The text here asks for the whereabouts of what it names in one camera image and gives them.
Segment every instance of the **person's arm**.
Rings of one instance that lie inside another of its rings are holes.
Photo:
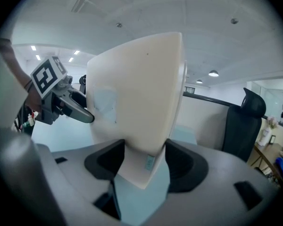
[[[28,84],[31,78],[21,69],[16,59],[14,50],[11,46],[10,40],[0,39],[0,53],[10,71],[13,73],[13,75],[24,88],[24,86]],[[32,110],[41,112],[41,97],[34,85],[32,85],[31,89],[29,90],[29,94],[25,104],[29,106]]]

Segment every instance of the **black office chair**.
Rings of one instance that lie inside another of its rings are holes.
[[[247,161],[260,131],[266,105],[262,97],[243,89],[246,95],[242,105],[231,105],[227,111],[222,150]]]

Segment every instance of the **light blue cloth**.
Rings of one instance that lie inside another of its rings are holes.
[[[90,125],[66,116],[59,116],[50,126],[37,122],[32,139],[35,143],[47,145],[52,152],[93,144]],[[183,126],[175,127],[171,139],[197,144],[193,131]],[[117,175],[115,187],[121,221],[133,226],[142,224],[165,201],[169,184],[169,168],[165,158],[144,190]]]

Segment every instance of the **wooden desk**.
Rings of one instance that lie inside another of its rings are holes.
[[[279,184],[282,185],[283,184],[283,177],[281,176],[281,173],[280,173],[278,167],[275,165],[275,160],[278,157],[281,157],[280,151],[283,151],[283,147],[281,147],[277,143],[274,143],[272,145],[266,145],[266,146],[259,146],[256,143],[255,146],[254,146],[254,149],[259,154],[259,156],[261,157],[261,160],[264,160],[265,163],[269,166],[269,168],[273,172],[274,176],[277,178]]]

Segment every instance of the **chair headrest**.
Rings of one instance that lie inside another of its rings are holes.
[[[249,89],[243,89],[245,91],[245,98],[240,108],[241,113],[257,118],[263,117],[266,111],[266,104],[263,98]]]

